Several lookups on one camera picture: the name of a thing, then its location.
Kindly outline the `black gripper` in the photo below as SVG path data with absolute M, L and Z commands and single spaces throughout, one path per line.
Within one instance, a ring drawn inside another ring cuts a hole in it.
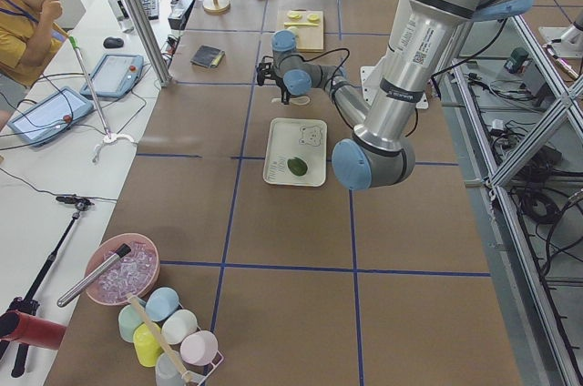
M 282 78 L 275 79 L 276 86 L 280 89 L 281 92 L 281 102 L 284 105 L 289 105 L 291 102 L 291 93 L 289 92 L 287 86 L 283 82 Z

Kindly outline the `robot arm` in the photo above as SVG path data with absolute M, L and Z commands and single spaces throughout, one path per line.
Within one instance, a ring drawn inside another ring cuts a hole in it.
M 305 61 L 289 30 L 278 31 L 271 40 L 270 77 L 285 97 L 324 90 L 350 124 L 351 137 L 332 151 L 333 172 L 343 186 L 351 190 L 391 186 L 413 171 L 414 150 L 404 129 L 454 31 L 469 22 L 523 14 L 534 1 L 399 0 L 371 104 L 339 69 Z

